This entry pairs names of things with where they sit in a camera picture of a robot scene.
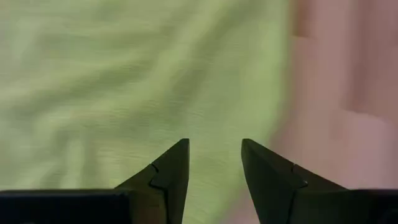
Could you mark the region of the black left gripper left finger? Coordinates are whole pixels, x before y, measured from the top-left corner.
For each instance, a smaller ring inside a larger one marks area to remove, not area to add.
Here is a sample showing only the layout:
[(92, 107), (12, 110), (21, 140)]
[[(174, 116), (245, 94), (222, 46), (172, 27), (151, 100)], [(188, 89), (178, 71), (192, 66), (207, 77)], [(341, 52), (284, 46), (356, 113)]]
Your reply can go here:
[(0, 224), (182, 224), (189, 140), (113, 189), (1, 190)]

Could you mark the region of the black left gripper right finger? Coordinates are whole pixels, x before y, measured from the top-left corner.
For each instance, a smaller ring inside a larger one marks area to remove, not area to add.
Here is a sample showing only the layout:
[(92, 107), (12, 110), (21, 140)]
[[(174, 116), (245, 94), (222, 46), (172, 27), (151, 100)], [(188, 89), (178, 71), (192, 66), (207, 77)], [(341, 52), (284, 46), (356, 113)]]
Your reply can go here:
[(261, 224), (398, 224), (398, 189), (346, 189), (251, 139), (241, 158)]

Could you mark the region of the light yellow-green microfiber towel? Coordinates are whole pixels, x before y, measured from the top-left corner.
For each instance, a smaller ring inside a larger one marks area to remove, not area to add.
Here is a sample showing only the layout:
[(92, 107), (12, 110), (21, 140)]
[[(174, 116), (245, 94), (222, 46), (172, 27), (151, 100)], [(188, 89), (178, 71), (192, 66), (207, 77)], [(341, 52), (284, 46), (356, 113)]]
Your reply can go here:
[(254, 223), (289, 0), (0, 0), (0, 189), (107, 188), (190, 139), (183, 224)]

